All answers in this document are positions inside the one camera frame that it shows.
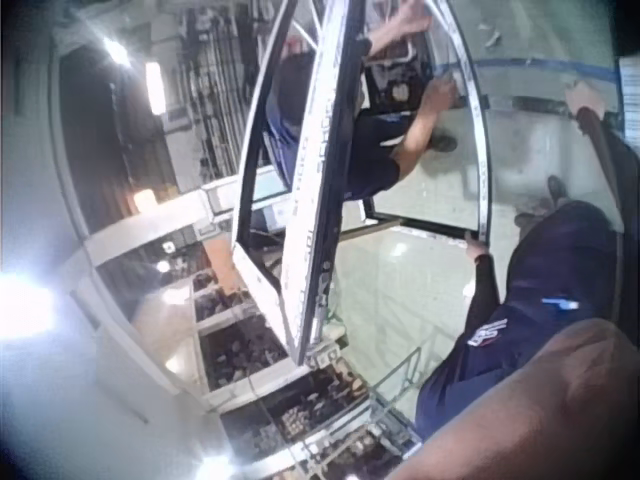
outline shirt logo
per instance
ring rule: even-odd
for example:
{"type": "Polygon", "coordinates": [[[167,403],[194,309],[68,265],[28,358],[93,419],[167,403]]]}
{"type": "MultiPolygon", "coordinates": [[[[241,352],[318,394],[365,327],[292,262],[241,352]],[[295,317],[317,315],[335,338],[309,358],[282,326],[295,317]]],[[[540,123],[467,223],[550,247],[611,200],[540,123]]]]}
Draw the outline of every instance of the shirt logo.
{"type": "Polygon", "coordinates": [[[498,332],[503,328],[506,328],[507,322],[508,320],[505,318],[498,322],[483,325],[476,330],[473,337],[467,341],[467,345],[472,347],[484,347],[485,345],[493,342],[498,337],[498,332]]]}

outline dark hair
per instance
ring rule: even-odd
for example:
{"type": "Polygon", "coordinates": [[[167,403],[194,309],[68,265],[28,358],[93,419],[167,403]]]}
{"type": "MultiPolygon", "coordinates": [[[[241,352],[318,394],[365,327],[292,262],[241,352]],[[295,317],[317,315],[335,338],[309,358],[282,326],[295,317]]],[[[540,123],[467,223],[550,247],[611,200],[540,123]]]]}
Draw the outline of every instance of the dark hair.
{"type": "Polygon", "coordinates": [[[314,61],[313,52],[285,58],[274,78],[273,90],[283,119],[299,127],[304,117],[314,61]]]}

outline floor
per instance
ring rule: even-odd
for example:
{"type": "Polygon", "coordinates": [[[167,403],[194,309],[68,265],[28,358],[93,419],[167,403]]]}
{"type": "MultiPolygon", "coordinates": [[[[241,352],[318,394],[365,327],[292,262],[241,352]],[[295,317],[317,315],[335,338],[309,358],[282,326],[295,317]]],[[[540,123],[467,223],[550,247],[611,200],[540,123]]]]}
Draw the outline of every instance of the floor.
{"type": "MultiPolygon", "coordinates": [[[[452,5],[480,65],[483,93],[562,100],[567,83],[586,78],[602,92],[608,109],[616,111],[617,89],[608,79],[613,56],[604,3],[455,0],[452,5]],[[495,30],[501,39],[486,48],[487,36],[495,30]],[[523,68],[509,60],[522,58],[560,63],[523,68]]],[[[564,179],[571,197],[602,208],[616,228],[620,220],[593,149],[575,123],[558,116],[491,110],[487,124],[494,188],[491,249],[504,295],[508,261],[518,243],[513,218],[546,196],[549,175],[564,179]]],[[[376,206],[387,213],[473,229],[478,189],[470,113],[447,113],[439,126],[458,138],[458,149],[448,155],[425,154],[404,182],[376,197],[376,206]]],[[[343,228],[358,225],[358,205],[346,204],[343,228]]],[[[461,332],[473,281],[473,265],[464,250],[443,241],[387,231],[338,248],[331,306],[347,326],[344,357],[375,384],[412,352],[419,354],[410,360],[418,360],[416,386],[397,404],[411,420],[418,387],[461,332]]],[[[388,399],[401,391],[404,371],[382,385],[388,399]]]]}

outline bare hand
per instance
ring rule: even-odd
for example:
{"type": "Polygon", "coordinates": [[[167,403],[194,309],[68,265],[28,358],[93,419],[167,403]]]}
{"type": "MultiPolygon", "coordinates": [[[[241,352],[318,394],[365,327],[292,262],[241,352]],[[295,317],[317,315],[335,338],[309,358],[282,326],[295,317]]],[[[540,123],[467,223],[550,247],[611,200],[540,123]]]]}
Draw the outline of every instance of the bare hand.
{"type": "Polygon", "coordinates": [[[489,247],[481,241],[474,239],[471,236],[471,232],[466,232],[464,239],[467,242],[467,256],[474,262],[479,256],[489,254],[489,247]]]}
{"type": "Polygon", "coordinates": [[[441,113],[449,110],[458,96],[458,87],[451,75],[434,78],[422,94],[420,110],[441,113]]]}
{"type": "Polygon", "coordinates": [[[431,26],[431,17],[427,14],[423,0],[406,0],[389,23],[394,25],[398,37],[401,38],[427,31],[431,26]]]}
{"type": "Polygon", "coordinates": [[[572,88],[568,88],[565,91],[565,97],[567,99],[567,105],[569,105],[569,110],[571,110],[574,117],[581,108],[587,107],[593,110],[600,120],[604,118],[604,100],[598,92],[585,82],[578,82],[572,88]]]}

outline blue floor line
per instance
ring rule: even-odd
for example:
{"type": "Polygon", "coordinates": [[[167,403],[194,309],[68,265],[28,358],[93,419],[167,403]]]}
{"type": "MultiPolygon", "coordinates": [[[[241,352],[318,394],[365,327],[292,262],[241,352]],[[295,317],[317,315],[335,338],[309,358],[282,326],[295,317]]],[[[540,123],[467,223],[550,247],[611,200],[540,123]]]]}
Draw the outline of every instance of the blue floor line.
{"type": "MultiPolygon", "coordinates": [[[[474,61],[478,68],[536,68],[559,73],[575,73],[585,78],[618,84],[615,70],[586,63],[541,58],[484,58],[474,61]]],[[[436,70],[457,66],[457,63],[437,65],[436,70]]]]}

